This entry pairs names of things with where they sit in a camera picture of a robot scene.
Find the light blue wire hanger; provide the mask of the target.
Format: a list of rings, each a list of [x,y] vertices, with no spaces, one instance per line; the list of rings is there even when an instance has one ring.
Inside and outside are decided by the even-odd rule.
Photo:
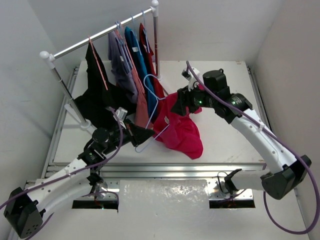
[[[157,76],[155,76],[154,74],[147,74],[144,78],[143,78],[143,85],[146,87],[146,89],[153,95],[153,97],[155,98],[156,100],[156,104],[155,104],[155,107],[153,108],[153,111],[151,113],[151,116],[145,126],[145,129],[148,128],[150,122],[151,122],[151,119],[153,118],[156,110],[157,110],[157,107],[158,107],[158,104],[159,104],[159,101],[162,101],[162,100],[165,100],[166,99],[166,96],[165,97],[158,97],[153,91],[151,91],[151,89],[147,86],[146,84],[146,79],[147,77],[153,77],[155,79],[158,79]],[[167,124],[166,127],[164,127],[156,136],[154,136],[152,138],[152,140],[150,140],[145,146],[143,146],[141,149],[139,149],[138,147],[135,147],[134,148],[134,151],[138,154],[142,153],[144,150],[146,150],[149,145],[151,145],[168,127],[170,126],[170,124]]]

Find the magenta t-shirt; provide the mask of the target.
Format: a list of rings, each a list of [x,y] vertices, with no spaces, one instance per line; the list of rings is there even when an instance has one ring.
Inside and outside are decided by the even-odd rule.
[[[177,99],[178,94],[172,93],[161,100],[163,106],[153,123],[154,137],[168,149],[181,152],[195,160],[200,158],[204,151],[200,132],[189,114],[180,116],[171,112]]]

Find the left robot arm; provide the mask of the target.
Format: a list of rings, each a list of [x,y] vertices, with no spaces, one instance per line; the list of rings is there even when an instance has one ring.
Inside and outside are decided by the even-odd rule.
[[[1,205],[4,217],[20,239],[30,239],[55,211],[90,194],[102,182],[99,171],[109,161],[108,154],[114,157],[128,143],[137,147],[154,133],[128,119],[110,130],[94,130],[84,151],[63,169],[28,189],[14,189]]]

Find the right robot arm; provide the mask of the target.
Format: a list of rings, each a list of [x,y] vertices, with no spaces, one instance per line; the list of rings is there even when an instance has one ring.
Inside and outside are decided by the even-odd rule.
[[[249,100],[240,93],[230,91],[223,69],[207,71],[202,78],[204,85],[226,104],[201,89],[197,69],[185,68],[181,74],[188,80],[188,85],[177,91],[177,100],[171,112],[186,116],[199,108],[214,109],[216,115],[250,142],[268,166],[268,170],[232,171],[224,177],[221,191],[232,195],[242,189],[261,190],[280,200],[303,181],[307,174],[305,166],[310,166],[311,160],[303,155],[299,161],[273,138],[273,133],[264,125]]]

